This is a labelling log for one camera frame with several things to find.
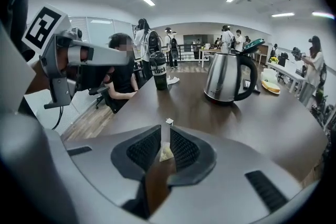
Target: kettle lid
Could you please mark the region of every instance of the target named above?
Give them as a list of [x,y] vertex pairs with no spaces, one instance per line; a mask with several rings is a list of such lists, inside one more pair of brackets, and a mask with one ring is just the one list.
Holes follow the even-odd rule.
[[254,52],[257,49],[258,46],[260,46],[264,43],[265,43],[264,39],[258,38],[256,40],[250,42],[249,44],[246,44],[244,50],[240,53],[240,55],[250,54],[250,53]]

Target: black water bottle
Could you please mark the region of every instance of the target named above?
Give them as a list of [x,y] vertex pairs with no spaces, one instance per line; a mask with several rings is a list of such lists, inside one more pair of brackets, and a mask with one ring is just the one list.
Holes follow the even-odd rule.
[[164,54],[157,51],[150,56],[149,63],[151,65],[156,88],[158,90],[167,89],[166,57]]

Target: kettle handle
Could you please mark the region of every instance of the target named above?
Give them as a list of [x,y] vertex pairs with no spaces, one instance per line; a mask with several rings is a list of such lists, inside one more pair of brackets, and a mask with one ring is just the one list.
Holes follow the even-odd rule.
[[[249,58],[246,55],[241,55],[241,56],[238,56],[238,59],[239,59],[239,76],[238,76],[239,81],[237,83],[237,91],[236,91],[237,94],[235,96],[235,101],[239,101],[239,100],[242,100],[242,99],[245,99],[245,98],[249,97],[252,94],[252,92],[254,90],[254,87],[257,84],[257,79],[258,79],[257,67],[252,62],[251,58]],[[251,74],[250,74],[251,83],[250,83],[250,86],[248,87],[248,89],[245,92],[242,92],[242,93],[238,94],[238,91],[239,91],[239,88],[240,88],[240,78],[241,78],[241,75],[242,75],[241,66],[247,66],[251,70]]]

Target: white shirt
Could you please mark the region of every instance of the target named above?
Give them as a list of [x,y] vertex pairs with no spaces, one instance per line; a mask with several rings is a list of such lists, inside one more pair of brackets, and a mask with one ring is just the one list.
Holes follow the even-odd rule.
[[244,43],[244,38],[242,35],[240,35],[239,37],[237,37],[236,39],[237,42],[240,42],[239,44],[236,45],[236,50],[238,51],[242,51],[243,50],[243,43]]
[[172,48],[171,41],[172,41],[172,39],[171,39],[170,35],[166,35],[165,38],[164,38],[164,45],[167,46],[168,50],[171,50],[171,48]]
[[231,47],[231,39],[233,38],[233,34],[231,33],[230,30],[224,31],[222,35],[222,52],[225,54],[228,54],[230,52],[230,47]]
[[141,48],[140,52],[141,59],[146,62],[149,62],[149,52],[146,38],[147,36],[146,37],[144,36],[144,29],[139,30],[138,32],[136,32],[134,45],[137,47],[137,49],[139,47]]
[[313,62],[314,66],[308,65],[306,82],[317,87],[320,83],[320,73],[324,63],[322,52],[318,52],[314,59],[310,57],[309,60]]

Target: yellow object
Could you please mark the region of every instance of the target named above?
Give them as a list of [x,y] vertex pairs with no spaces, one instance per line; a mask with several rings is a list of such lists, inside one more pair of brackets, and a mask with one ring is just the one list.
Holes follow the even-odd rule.
[[265,80],[263,80],[261,83],[263,84],[263,86],[264,86],[267,90],[269,90],[269,91],[271,91],[271,92],[280,92],[280,88],[279,88],[279,86],[276,85],[276,84],[274,84],[274,83],[271,83],[271,82],[268,82],[268,81],[265,81]]

